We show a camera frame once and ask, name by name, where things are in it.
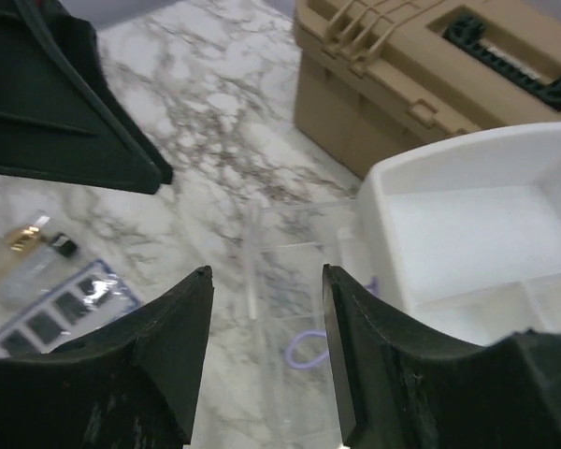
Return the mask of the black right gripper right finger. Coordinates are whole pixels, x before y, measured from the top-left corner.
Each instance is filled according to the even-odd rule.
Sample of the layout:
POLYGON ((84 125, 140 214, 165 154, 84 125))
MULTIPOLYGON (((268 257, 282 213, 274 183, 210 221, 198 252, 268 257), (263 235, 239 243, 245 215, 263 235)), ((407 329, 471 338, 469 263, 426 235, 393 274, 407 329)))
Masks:
POLYGON ((561 334, 478 346, 323 269, 339 428, 350 448, 561 448, 561 334))

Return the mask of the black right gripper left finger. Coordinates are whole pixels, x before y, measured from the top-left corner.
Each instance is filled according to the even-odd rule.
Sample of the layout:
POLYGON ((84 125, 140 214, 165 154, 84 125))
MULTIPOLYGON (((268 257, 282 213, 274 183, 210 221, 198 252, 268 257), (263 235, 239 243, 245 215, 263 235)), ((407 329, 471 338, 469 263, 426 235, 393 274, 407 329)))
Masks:
POLYGON ((0 358, 0 448, 181 448, 192 438, 212 270, 47 354, 0 358))

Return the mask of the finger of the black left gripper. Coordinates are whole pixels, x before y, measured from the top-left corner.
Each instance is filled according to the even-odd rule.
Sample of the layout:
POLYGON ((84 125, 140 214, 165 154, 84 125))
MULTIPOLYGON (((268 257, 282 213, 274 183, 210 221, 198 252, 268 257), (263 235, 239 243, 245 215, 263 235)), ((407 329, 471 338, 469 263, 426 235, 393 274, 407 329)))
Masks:
POLYGON ((155 194, 173 168, 106 81, 94 27, 0 1, 0 175, 155 194))

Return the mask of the purple eyelash curler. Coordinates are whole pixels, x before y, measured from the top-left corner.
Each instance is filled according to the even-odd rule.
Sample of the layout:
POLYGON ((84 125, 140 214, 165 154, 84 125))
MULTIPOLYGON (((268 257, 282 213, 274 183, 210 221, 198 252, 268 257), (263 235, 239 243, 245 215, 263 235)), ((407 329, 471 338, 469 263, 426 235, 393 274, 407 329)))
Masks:
POLYGON ((311 311, 281 318, 279 322, 281 373, 295 377, 328 363, 328 337, 324 318, 326 282, 320 281, 311 311))

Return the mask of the clear plastic drawer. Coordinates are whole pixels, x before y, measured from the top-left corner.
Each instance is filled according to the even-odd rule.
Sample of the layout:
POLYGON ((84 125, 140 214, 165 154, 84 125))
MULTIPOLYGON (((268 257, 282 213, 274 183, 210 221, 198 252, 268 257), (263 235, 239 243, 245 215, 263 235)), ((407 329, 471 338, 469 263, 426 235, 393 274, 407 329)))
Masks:
POLYGON ((216 282, 195 448, 338 448, 330 360, 281 373, 279 322, 311 311, 326 264, 375 287, 351 199, 247 208, 238 282, 216 282))

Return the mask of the white plastic drawer organizer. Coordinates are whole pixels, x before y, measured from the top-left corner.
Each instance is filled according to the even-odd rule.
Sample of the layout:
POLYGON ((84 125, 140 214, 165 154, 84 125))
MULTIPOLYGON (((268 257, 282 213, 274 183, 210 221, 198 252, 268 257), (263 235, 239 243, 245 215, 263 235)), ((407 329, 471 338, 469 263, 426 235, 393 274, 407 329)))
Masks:
POLYGON ((382 300, 489 345, 561 333, 561 123, 483 131, 376 164, 357 197, 382 300))

